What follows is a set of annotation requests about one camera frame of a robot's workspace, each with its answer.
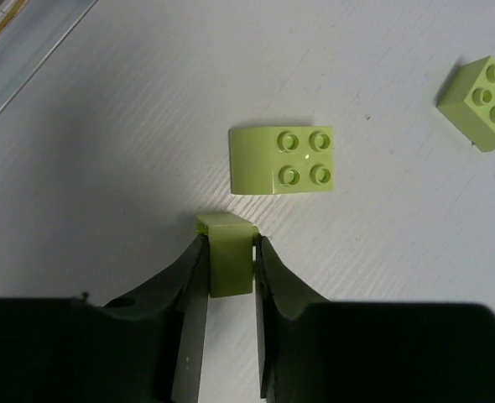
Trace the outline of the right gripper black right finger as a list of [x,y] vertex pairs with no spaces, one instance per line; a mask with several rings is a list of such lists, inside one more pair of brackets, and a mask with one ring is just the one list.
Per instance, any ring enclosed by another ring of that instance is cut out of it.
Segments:
[[268,402],[495,402],[495,314],[476,303],[329,301],[254,242]]

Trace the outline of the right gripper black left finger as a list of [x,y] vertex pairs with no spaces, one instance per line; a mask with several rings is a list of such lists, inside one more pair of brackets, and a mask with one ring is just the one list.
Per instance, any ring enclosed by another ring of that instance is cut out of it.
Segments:
[[209,242],[105,306],[0,298],[0,402],[195,402]]

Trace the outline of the light green sloped lego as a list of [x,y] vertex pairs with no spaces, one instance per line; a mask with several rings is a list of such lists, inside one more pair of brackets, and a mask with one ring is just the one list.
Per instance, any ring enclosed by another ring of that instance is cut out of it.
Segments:
[[210,253],[210,297],[253,292],[253,241],[258,228],[230,212],[196,217],[196,231],[207,236]]

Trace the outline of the light green lego brick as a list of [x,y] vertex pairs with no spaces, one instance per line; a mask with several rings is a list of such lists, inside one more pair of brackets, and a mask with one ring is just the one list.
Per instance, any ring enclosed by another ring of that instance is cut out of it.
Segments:
[[229,156],[234,195],[314,193],[334,188],[331,126],[232,129]]

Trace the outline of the pale green lego brick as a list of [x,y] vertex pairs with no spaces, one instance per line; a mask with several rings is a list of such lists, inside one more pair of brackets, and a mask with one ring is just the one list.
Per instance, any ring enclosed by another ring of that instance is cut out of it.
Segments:
[[495,58],[462,65],[436,107],[480,151],[494,151]]

